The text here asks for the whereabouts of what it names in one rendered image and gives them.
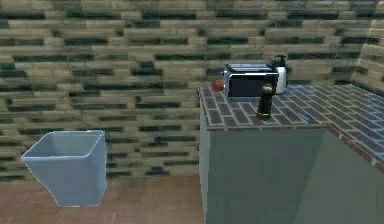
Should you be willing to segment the black and silver toaster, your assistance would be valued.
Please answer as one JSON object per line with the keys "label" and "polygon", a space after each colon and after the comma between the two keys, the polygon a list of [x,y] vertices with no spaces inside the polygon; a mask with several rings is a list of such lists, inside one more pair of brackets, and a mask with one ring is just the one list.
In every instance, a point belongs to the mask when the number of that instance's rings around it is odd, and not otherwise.
{"label": "black and silver toaster", "polygon": [[221,71],[223,91],[232,101],[253,101],[261,97],[262,87],[276,90],[278,71],[268,64],[226,64]]}

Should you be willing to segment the pale blue waste bin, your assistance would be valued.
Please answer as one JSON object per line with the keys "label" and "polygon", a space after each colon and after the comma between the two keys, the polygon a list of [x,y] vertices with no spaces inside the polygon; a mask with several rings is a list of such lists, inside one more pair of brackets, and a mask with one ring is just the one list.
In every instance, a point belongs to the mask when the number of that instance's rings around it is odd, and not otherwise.
{"label": "pale blue waste bin", "polygon": [[102,130],[52,131],[21,160],[60,207],[98,206],[107,189]]}

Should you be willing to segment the grey brick-topped kitchen counter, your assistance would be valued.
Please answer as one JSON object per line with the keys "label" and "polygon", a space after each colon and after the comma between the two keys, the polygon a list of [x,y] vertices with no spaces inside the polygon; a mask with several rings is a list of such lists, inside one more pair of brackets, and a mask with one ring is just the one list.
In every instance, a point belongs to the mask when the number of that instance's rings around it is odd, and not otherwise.
{"label": "grey brick-topped kitchen counter", "polygon": [[384,224],[384,97],[291,85],[260,121],[256,103],[198,95],[205,224]]}

